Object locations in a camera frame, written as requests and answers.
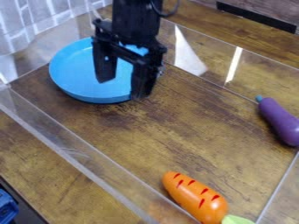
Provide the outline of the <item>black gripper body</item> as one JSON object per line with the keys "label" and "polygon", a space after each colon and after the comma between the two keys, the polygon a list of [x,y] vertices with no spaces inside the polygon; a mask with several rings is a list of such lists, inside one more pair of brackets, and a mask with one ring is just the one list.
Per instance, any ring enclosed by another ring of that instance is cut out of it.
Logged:
{"label": "black gripper body", "polygon": [[96,31],[92,37],[92,43],[110,44],[116,60],[124,60],[128,64],[134,60],[146,60],[150,63],[163,62],[167,49],[158,42],[156,38],[135,41],[128,38],[122,38],[112,32],[111,22],[96,19],[94,25],[96,26]]}

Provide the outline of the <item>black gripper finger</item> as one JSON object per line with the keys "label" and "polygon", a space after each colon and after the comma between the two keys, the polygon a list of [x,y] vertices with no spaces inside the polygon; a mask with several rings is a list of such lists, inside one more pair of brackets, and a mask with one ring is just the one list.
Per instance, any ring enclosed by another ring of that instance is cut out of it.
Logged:
{"label": "black gripper finger", "polygon": [[131,99],[146,98],[154,90],[158,77],[164,72],[164,63],[150,63],[146,60],[134,60],[131,75]]}
{"label": "black gripper finger", "polygon": [[107,43],[92,43],[92,56],[96,78],[104,83],[116,78],[118,58],[112,53],[111,45]]}

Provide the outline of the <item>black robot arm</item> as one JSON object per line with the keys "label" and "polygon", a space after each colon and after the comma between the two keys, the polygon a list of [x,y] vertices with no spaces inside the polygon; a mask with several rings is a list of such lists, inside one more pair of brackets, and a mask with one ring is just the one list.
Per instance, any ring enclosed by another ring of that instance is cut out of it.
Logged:
{"label": "black robot arm", "polygon": [[114,0],[112,21],[92,21],[92,56],[98,82],[118,77],[118,60],[134,66],[131,72],[132,99],[147,97],[162,72],[167,48],[156,40],[160,15],[151,0]]}

